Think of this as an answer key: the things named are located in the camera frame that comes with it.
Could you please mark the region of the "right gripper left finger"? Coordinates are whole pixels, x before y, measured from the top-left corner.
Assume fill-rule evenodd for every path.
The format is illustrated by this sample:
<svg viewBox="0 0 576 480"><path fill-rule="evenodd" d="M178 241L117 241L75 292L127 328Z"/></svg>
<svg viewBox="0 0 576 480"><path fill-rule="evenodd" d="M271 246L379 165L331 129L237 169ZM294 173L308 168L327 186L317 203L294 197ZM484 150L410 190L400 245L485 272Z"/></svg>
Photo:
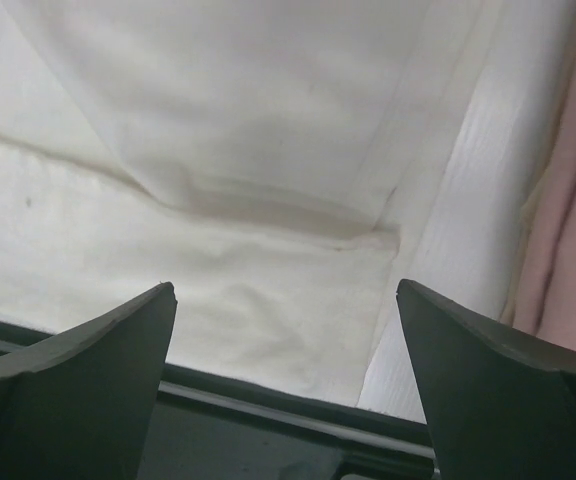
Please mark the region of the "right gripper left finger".
<svg viewBox="0 0 576 480"><path fill-rule="evenodd" d="M176 315L159 284L0 356L0 479L134 479Z"/></svg>

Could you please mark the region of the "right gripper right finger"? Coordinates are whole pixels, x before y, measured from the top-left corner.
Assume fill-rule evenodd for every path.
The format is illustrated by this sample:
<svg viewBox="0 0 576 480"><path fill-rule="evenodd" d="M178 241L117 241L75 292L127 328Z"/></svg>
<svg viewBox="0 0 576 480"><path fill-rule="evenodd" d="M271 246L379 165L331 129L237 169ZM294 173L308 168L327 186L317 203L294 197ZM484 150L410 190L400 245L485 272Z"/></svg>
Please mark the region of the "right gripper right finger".
<svg viewBox="0 0 576 480"><path fill-rule="evenodd" d="M444 479L576 479L576 352L411 280L402 329Z"/></svg>

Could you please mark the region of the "cream white t shirt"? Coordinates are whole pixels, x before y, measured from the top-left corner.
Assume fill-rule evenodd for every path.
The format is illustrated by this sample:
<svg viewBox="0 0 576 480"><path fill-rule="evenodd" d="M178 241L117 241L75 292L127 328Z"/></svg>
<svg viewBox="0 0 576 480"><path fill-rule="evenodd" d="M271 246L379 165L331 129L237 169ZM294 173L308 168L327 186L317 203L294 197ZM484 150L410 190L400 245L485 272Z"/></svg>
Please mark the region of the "cream white t shirt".
<svg viewBox="0 0 576 480"><path fill-rule="evenodd" d="M0 319L170 282L170 363L355 404L501 9L0 1Z"/></svg>

